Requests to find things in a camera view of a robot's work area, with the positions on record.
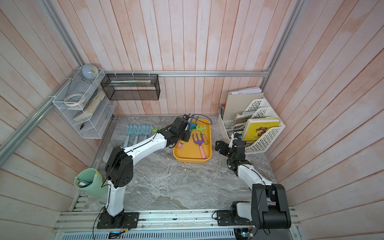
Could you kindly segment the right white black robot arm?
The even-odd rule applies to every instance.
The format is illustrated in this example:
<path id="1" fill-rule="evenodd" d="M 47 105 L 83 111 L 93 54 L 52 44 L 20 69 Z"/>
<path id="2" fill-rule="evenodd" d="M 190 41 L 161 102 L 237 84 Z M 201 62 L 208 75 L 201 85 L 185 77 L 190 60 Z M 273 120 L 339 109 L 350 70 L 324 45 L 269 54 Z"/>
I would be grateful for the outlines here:
<path id="1" fill-rule="evenodd" d="M 215 150 L 227 157 L 227 166 L 252 191 L 251 201 L 233 202 L 230 210 L 216 212 L 218 225 L 252 224 L 256 229 L 289 229 L 292 224 L 286 190 L 266 180 L 246 160 L 246 142 L 233 139 L 231 144 L 217 141 Z"/>

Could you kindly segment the green hand rake wooden handle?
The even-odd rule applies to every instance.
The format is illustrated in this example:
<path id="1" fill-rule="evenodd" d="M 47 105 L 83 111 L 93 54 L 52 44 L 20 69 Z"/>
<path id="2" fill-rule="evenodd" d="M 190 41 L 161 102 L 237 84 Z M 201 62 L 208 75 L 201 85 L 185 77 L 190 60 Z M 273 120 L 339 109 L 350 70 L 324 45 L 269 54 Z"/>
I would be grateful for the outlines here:
<path id="1" fill-rule="evenodd" d="M 196 126 L 196 130 L 201 132 L 202 134 L 202 138 L 204 140 L 204 143 L 207 145 L 208 144 L 208 140 L 207 140 L 207 137 L 205 135 L 205 129 L 206 129 L 206 126 L 205 125 L 197 125 Z"/>

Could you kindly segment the lime rake wooden handle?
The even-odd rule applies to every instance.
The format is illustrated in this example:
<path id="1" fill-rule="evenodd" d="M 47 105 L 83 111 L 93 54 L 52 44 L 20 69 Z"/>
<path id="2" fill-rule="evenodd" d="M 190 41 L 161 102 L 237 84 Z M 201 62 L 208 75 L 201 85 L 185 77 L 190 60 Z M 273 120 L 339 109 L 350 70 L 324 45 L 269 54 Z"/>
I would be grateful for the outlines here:
<path id="1" fill-rule="evenodd" d="M 152 133 L 157 133 L 161 129 L 161 127 L 152 127 Z"/>

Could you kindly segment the purple hand rake pink handle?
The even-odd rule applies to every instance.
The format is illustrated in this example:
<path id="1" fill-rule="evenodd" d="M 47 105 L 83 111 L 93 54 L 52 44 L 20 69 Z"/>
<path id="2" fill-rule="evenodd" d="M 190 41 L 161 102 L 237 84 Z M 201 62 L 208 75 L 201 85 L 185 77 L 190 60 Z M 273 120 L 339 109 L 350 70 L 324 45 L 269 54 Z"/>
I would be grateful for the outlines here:
<path id="1" fill-rule="evenodd" d="M 206 155 L 205 155 L 204 149 L 202 147 L 202 144 L 205 142 L 203 139 L 203 134 L 202 133 L 192 134 L 192 137 L 193 137 L 194 143 L 199 146 L 202 159 L 206 159 Z"/>

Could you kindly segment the yellow plastic storage box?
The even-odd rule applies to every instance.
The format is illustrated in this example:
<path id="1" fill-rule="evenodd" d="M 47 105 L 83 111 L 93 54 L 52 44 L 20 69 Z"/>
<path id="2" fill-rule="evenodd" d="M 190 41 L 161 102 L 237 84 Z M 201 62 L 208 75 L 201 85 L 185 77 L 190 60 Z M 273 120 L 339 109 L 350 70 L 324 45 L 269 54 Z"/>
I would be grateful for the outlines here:
<path id="1" fill-rule="evenodd" d="M 212 134 L 211 134 L 211 124 L 212 122 L 209 119 L 199 118 L 197 125 L 205 125 L 205 135 L 208 140 L 208 144 L 205 143 L 202 144 L 202 147 L 204 149 L 206 159 L 202 159 L 199 146 L 194 143 L 192 134 L 200 134 L 201 132 L 197 131 L 196 129 L 191 131 L 191 137 L 188 142 L 184 142 L 184 145 L 181 149 L 178 149 L 178 143 L 177 146 L 173 150 L 174 157 L 179 162 L 184 163 L 206 163 L 211 157 L 212 157 Z"/>

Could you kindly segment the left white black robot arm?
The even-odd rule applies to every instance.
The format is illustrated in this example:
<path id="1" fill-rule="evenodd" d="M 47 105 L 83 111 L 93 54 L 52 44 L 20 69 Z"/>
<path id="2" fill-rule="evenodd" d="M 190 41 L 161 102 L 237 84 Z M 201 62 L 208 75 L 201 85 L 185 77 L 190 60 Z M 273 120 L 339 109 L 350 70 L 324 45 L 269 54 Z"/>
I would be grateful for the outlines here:
<path id="1" fill-rule="evenodd" d="M 108 198 L 98 215 L 97 229 L 135 228 L 134 217 L 124 213 L 126 186 L 133 179 L 134 166 L 150 154 L 176 144 L 188 142 L 191 136 L 189 115 L 178 116 L 172 124 L 158 130 L 152 137 L 121 148 L 115 147 L 106 164 Z"/>

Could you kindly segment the blue hand rake yellow handle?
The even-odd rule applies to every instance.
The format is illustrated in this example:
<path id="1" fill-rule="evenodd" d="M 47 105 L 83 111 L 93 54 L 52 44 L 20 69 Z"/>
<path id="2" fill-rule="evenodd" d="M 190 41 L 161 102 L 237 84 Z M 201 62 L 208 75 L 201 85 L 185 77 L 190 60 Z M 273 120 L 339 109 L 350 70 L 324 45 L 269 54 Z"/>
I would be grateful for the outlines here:
<path id="1" fill-rule="evenodd" d="M 196 129 L 197 127 L 197 124 L 198 124 L 198 121 L 199 121 L 199 117 L 195 117 L 195 115 L 192 115 L 190 118 L 189 118 L 189 130 L 192 131 L 194 129 Z"/>

